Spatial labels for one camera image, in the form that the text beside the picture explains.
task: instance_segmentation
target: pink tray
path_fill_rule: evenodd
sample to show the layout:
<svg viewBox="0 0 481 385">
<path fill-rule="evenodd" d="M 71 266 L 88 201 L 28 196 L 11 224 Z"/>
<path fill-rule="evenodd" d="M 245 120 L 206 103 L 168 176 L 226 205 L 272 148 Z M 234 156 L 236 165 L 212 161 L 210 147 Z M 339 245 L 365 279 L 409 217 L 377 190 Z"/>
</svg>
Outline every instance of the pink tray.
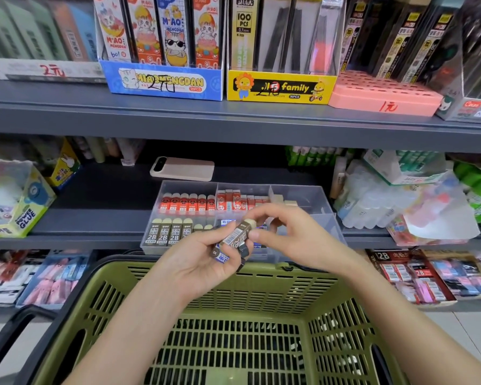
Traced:
<svg viewBox="0 0 481 385">
<path fill-rule="evenodd" d="M 423 85 L 376 79 L 350 70 L 340 74 L 328 104 L 359 111 L 433 116 L 441 101 L 441 94 Z"/>
</svg>

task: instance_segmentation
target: floor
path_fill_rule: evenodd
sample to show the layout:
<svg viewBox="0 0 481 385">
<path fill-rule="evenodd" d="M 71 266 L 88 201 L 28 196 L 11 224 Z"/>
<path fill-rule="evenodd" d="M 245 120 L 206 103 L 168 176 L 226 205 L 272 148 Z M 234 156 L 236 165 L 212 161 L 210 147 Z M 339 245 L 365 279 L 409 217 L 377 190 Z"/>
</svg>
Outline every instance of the floor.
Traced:
<svg viewBox="0 0 481 385">
<path fill-rule="evenodd" d="M 481 312 L 427 312 L 427 315 L 481 361 Z M 0 385 L 12 384 L 15 373 L 48 326 L 48 323 L 27 326 L 0 365 Z"/>
</svg>

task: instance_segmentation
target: white smartphone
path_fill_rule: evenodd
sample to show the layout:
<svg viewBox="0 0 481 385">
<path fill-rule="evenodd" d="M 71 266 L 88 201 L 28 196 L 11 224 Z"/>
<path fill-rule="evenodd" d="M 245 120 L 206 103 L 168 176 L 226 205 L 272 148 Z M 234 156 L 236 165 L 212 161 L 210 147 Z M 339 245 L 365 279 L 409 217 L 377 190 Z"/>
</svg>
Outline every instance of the white smartphone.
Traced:
<svg viewBox="0 0 481 385">
<path fill-rule="evenodd" d="M 150 174 L 153 177 L 175 178 L 177 180 L 210 181 L 212 180 L 212 174 L 214 174 L 214 163 L 212 161 L 159 156 L 151 167 Z"/>
</svg>

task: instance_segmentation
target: forearm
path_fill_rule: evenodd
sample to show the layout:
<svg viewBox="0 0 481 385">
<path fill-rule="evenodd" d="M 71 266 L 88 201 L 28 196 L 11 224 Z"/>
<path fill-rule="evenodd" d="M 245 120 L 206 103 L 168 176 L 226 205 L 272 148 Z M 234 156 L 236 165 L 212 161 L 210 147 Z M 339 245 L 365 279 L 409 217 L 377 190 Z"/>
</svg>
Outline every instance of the forearm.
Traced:
<svg viewBox="0 0 481 385">
<path fill-rule="evenodd" d="M 353 259 L 342 276 L 412 384 L 481 385 L 481 362 L 410 304 L 371 264 L 359 256 Z"/>
<path fill-rule="evenodd" d="M 137 385 L 184 305 L 169 281 L 150 272 L 130 292 L 64 385 Z"/>
</svg>

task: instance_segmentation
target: shopping basket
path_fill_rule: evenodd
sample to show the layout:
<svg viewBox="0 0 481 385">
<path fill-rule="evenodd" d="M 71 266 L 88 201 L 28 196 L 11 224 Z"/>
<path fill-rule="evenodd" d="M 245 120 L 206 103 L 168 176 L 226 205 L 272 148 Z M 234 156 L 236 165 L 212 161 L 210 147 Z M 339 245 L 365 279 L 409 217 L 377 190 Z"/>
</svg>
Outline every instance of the shopping basket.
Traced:
<svg viewBox="0 0 481 385">
<path fill-rule="evenodd" d="M 87 271 L 14 384 L 61 384 L 157 257 L 112 256 Z M 0 360 L 26 323 L 0 333 Z M 248 262 L 191 302 L 144 384 L 386 385 L 407 383 L 347 285 L 295 264 Z"/>
</svg>

